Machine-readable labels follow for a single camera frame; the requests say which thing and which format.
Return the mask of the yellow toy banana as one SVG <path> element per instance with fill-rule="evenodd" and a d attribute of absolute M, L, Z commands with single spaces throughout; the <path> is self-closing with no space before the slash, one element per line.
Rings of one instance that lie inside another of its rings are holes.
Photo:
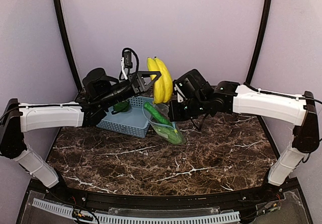
<path fill-rule="evenodd" d="M 173 94 L 173 80 L 165 63 L 159 58 L 147 58 L 149 71 L 159 71 L 161 76 L 153 84 L 153 103 L 167 103 Z"/>

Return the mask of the clear zip top bag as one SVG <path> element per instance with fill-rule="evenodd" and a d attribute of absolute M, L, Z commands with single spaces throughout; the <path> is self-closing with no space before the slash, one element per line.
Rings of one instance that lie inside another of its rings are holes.
<path fill-rule="evenodd" d="M 156 108 L 158 110 L 158 112 L 163 115 L 163 117 L 165 117 L 167 120 L 169 120 L 169 117 L 168 117 L 168 112 L 169 112 L 169 107 L 165 104 L 152 104 L 154 106 L 154 108 Z M 164 125 L 164 124 L 160 124 L 158 123 L 151 115 L 149 112 L 147 112 L 144 107 L 142 106 L 142 113 L 143 113 L 143 116 L 147 119 L 147 121 L 149 122 L 149 124 L 153 127 L 154 125 L 160 125 L 160 126 L 165 126 L 165 127 L 172 127 L 173 129 L 176 129 L 178 130 L 180 133 L 181 131 L 179 130 L 176 122 L 171 122 L 172 126 L 168 126 L 168 125 Z"/>

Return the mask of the green toy bell pepper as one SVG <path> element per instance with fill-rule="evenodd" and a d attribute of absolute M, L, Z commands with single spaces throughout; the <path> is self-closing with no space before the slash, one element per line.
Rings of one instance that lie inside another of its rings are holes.
<path fill-rule="evenodd" d="M 129 111 L 131 105 L 129 100 L 119 102 L 113 106 L 113 111 L 111 112 L 112 114 L 118 114 L 122 112 L 127 112 Z"/>

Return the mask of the long green toy cucumber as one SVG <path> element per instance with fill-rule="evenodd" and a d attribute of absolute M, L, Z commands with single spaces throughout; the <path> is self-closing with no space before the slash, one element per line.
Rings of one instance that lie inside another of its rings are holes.
<path fill-rule="evenodd" d="M 171 122 L 161 115 L 156 108 L 150 103 L 145 102 L 143 104 L 144 109 L 150 113 L 150 115 L 160 124 L 172 126 Z"/>

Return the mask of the short green toy gourd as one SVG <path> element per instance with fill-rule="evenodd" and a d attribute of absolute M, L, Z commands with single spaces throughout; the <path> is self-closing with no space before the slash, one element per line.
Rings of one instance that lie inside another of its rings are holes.
<path fill-rule="evenodd" d="M 178 145 L 185 143 L 183 135 L 178 130 L 173 129 L 172 127 L 154 125 L 153 129 L 160 137 L 164 138 L 166 141 L 172 144 Z"/>

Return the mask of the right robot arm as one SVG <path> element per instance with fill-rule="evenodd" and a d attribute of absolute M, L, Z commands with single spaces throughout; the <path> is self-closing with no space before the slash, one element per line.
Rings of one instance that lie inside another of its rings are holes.
<path fill-rule="evenodd" d="M 319 147 L 317 100 L 312 92 L 283 94 L 231 81 L 212 87 L 196 69 L 175 80 L 174 91 L 178 98 L 170 101 L 170 121 L 220 112 L 258 115 L 293 124 L 293 140 L 268 171 L 267 182 L 271 186 L 281 186 L 302 159 Z"/>

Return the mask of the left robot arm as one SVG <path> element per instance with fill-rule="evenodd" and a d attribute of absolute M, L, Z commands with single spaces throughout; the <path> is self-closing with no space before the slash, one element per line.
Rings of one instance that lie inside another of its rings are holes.
<path fill-rule="evenodd" d="M 62 177 L 25 143 L 24 133 L 56 127 L 95 126 L 110 107 L 146 92 L 161 75 L 158 70 L 136 71 L 119 81 L 106 75 L 100 67 L 91 70 L 83 79 L 84 99 L 40 105 L 10 99 L 1 117 L 1 156 L 20 164 L 45 187 L 51 189 L 59 185 Z"/>

